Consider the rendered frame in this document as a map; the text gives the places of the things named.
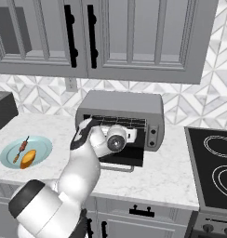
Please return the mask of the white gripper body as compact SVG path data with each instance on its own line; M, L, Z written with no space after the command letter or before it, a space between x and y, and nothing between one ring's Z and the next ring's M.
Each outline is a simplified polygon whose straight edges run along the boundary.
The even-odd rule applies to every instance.
M134 143L137 138L138 130L136 128L127 129L127 143Z

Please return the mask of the dark toaster oven door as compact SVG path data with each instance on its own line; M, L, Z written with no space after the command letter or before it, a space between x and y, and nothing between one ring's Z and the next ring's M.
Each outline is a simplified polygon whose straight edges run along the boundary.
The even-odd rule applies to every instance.
M142 146L136 147L128 144L121 152L102 156L100 161L115 165L143 166L143 155L144 148Z

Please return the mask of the grey toaster oven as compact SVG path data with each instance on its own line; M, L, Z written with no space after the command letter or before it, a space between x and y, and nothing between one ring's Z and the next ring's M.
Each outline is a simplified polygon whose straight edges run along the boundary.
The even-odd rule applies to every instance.
M102 115L146 120L145 151L156 152L165 135L162 97L159 94L95 91L87 93L75 115L75 126L84 121L84 115Z

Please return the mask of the grey base cupboard door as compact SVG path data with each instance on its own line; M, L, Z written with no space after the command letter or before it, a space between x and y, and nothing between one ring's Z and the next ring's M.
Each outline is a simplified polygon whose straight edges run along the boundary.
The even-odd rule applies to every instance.
M99 214L100 238L103 221L107 222L107 238L184 238L187 229L165 222Z
M97 229L97 220L96 220L96 215L94 213L88 213L87 218L91 218L91 229L94 232L93 238L99 238L98 236L98 229Z

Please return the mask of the golden baguette bread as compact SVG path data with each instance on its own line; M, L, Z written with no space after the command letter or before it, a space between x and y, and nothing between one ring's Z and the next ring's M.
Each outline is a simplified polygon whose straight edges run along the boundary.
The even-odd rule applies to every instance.
M36 156L36 150L30 150L28 151L21 159L20 161L20 168L25 169L29 167Z

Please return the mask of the kebab skewer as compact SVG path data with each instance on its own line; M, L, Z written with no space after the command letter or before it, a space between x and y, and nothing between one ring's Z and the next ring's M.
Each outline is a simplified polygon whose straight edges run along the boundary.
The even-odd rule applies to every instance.
M26 148L26 146L27 146L27 144L28 144L28 139L29 139L29 136L28 136L27 139L24 140L24 141L22 142L22 144L20 145L19 153L18 153L18 154L16 155L16 157L14 158L13 164L15 164L15 163L18 161L18 159L19 159L19 157L20 157L20 153L25 150L25 148Z

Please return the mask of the grey oven front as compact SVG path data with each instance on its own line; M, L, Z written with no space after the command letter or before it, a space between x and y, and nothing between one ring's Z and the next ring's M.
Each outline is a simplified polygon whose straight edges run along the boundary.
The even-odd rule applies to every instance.
M212 232L205 232L203 226L213 226ZM191 214L184 238L227 238L224 229L227 228L227 217L194 211Z

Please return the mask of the black hob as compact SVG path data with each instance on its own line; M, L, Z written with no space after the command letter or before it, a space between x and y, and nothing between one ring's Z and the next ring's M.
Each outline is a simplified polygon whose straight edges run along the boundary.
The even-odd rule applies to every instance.
M200 211L227 216L227 130L184 130Z

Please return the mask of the grey drawer front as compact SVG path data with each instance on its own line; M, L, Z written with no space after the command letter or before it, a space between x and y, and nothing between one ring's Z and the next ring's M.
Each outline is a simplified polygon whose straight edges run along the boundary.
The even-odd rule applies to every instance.
M0 182L0 203L7 204L12 195L17 193L24 184L8 184Z
M163 206L163 205L149 205L146 203L137 203L124 200L116 200L110 198L96 198L97 210L101 213L127 216L130 218L145 218L153 221L163 221L176 225L187 226L190 220L192 211L181 208ZM154 217L142 217L138 215L131 215L129 209L137 205L139 210L145 210L148 206L154 212Z

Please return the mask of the light blue plate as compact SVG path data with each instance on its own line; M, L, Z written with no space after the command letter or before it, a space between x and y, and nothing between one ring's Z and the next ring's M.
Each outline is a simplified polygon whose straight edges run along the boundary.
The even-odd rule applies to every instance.
M28 136L10 142L0 154L0 162L7 168L20 169L22 157L30 150L36 150L36 156L30 166L35 166L48 158L52 151L52 143L48 138L42 136L29 136L28 144L23 152L20 153L18 161L13 164L13 160L19 153L20 145Z

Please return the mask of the black box appliance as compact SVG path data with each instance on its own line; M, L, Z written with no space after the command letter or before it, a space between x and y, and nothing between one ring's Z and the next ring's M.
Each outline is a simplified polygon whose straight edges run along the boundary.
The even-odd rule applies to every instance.
M0 130L18 114L13 93L0 91Z

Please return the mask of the white wall socket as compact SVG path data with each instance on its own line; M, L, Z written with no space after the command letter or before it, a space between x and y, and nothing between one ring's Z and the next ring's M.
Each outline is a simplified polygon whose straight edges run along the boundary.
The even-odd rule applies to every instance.
M77 81L75 78L66 77L65 85L66 85L67 92L77 92L78 91Z

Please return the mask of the grey wall cupboard door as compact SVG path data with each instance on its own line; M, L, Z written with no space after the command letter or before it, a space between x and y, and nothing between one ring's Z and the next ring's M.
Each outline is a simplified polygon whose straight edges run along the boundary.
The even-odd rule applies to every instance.
M74 15L71 65L64 6ZM87 77L81 0L0 0L0 73Z
M198 85L219 0L85 0L88 76ZM87 6L94 7L91 68Z

